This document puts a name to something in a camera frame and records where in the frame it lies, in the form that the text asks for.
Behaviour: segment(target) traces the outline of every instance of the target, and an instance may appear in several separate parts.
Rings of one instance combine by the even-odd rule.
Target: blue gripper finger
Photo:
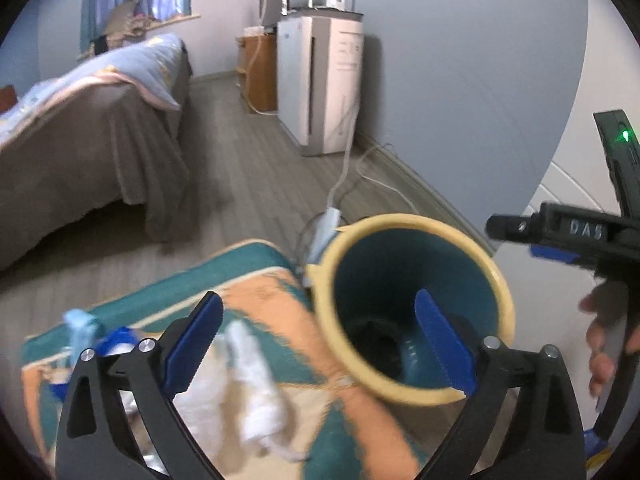
[[[414,307],[415,317],[449,384],[467,397],[472,396],[478,387],[472,353],[425,289],[416,294]]]
[[[222,298],[213,292],[208,292],[187,318],[188,324],[182,336],[173,344],[173,349],[164,360],[162,390],[169,399],[187,391],[207,349],[222,325],[223,313]]]

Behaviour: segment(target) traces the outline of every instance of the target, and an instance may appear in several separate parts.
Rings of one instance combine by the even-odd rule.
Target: white air purifier
[[[304,156],[348,149],[360,107],[364,46],[361,14],[312,13],[278,24],[278,117]]]

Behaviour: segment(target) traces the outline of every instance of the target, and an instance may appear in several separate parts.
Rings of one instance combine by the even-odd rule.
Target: teal rug border
[[[88,312],[110,332],[137,323],[203,290],[214,289],[229,280],[270,267],[294,272],[293,264],[276,247],[266,241],[255,240],[232,246],[191,269],[95,306]],[[22,365],[57,354],[61,349],[60,342],[67,339],[64,324],[30,338],[22,345]]]

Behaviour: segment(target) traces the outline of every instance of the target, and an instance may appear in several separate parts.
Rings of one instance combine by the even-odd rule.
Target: rug
[[[248,240],[90,312],[109,331],[129,326],[158,336],[172,320],[188,316],[208,290],[218,293],[225,305],[221,330],[242,319],[260,341],[292,414],[290,446],[310,456],[302,463],[271,454],[253,456],[227,434],[220,455],[212,458],[227,480],[415,478],[426,457],[384,404],[355,384],[331,354],[290,261],[272,244]],[[67,344],[61,325],[22,346],[24,403],[50,466],[61,407],[49,381],[68,371]]]

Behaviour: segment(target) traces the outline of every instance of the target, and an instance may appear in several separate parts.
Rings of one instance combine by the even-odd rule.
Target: blue blanket
[[[182,40],[173,33],[163,34],[143,43],[111,50],[59,78],[36,83],[13,108],[0,115],[0,145],[17,135],[59,92],[101,72],[119,73],[162,101],[162,108],[178,110],[180,106],[171,90],[180,69],[181,52]]]

